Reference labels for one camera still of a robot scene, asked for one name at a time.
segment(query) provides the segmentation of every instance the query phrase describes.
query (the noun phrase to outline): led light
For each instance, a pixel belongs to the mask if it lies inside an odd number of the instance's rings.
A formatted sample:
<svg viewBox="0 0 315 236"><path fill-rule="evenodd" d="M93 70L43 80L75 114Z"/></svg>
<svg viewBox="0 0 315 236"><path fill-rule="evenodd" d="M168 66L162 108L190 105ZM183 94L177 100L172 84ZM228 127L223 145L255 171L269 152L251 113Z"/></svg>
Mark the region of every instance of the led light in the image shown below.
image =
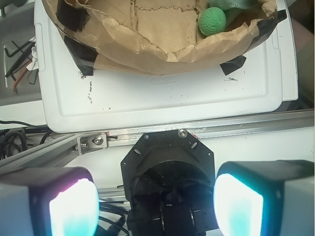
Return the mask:
<svg viewBox="0 0 315 236"><path fill-rule="evenodd" d="M214 208L225 236L261 233L263 196L230 174L220 175L214 188Z"/></svg>
<svg viewBox="0 0 315 236"><path fill-rule="evenodd" d="M80 179L49 203L52 236L92 236L98 224L98 193L88 179Z"/></svg>

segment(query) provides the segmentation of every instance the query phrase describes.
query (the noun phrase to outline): white plastic tray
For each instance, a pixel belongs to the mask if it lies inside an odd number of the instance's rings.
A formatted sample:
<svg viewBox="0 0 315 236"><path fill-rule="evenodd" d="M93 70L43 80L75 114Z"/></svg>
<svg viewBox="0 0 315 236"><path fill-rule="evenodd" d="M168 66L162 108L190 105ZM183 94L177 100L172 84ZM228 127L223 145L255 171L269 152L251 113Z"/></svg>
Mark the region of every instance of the white plastic tray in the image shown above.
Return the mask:
<svg viewBox="0 0 315 236"><path fill-rule="evenodd" d="M81 79L57 28L35 1L39 78L45 116L55 132L166 124L269 112L282 102L278 35L225 76L220 67L148 77L109 71Z"/></svg>

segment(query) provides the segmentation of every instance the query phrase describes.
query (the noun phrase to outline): light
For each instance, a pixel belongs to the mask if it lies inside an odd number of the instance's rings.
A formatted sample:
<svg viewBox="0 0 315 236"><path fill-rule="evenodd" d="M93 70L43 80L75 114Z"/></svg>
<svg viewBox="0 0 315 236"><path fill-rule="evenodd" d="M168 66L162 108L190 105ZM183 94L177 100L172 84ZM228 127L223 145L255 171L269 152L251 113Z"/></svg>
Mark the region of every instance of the light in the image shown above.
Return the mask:
<svg viewBox="0 0 315 236"><path fill-rule="evenodd" d="M98 223L98 193L88 179L79 180L49 203L52 236L93 235Z"/></svg>
<svg viewBox="0 0 315 236"><path fill-rule="evenodd" d="M0 219L7 215L14 220L0 221L0 235L93 236L97 188L82 167L2 169Z"/></svg>
<svg viewBox="0 0 315 236"><path fill-rule="evenodd" d="M214 208L225 236L261 233L263 196L230 174L220 175L214 188Z"/></svg>
<svg viewBox="0 0 315 236"><path fill-rule="evenodd" d="M225 162L214 210L224 236L314 235L314 162Z"/></svg>

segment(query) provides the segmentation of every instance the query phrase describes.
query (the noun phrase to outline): metal bolt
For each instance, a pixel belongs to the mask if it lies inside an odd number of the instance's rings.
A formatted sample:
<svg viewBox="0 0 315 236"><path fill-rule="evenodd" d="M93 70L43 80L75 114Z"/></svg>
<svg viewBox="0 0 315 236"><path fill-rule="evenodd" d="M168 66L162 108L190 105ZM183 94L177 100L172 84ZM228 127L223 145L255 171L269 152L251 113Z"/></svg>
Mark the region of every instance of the metal bolt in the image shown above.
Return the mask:
<svg viewBox="0 0 315 236"><path fill-rule="evenodd" d="M180 129L180 130L178 130L178 136L179 136L179 137L185 138L185 137L187 137L187 135L188 135L187 130L185 130L185 129Z"/></svg>
<svg viewBox="0 0 315 236"><path fill-rule="evenodd" d="M93 139L93 143L95 143L95 145L102 145L103 142L104 140L102 136L97 136Z"/></svg>
<svg viewBox="0 0 315 236"><path fill-rule="evenodd" d="M81 142L81 148L82 149L86 149L88 147L88 142L86 141L86 140L83 140L82 142Z"/></svg>

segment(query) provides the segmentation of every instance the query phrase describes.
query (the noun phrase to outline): green ball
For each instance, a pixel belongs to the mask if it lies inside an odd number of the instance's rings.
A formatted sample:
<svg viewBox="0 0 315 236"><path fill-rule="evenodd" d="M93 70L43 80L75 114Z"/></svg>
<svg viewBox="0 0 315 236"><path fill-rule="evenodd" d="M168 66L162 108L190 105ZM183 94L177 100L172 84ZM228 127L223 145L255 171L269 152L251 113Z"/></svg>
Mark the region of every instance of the green ball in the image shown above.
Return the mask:
<svg viewBox="0 0 315 236"><path fill-rule="evenodd" d="M223 32L226 27L226 15L218 7L210 7L199 17L199 29L205 36Z"/></svg>

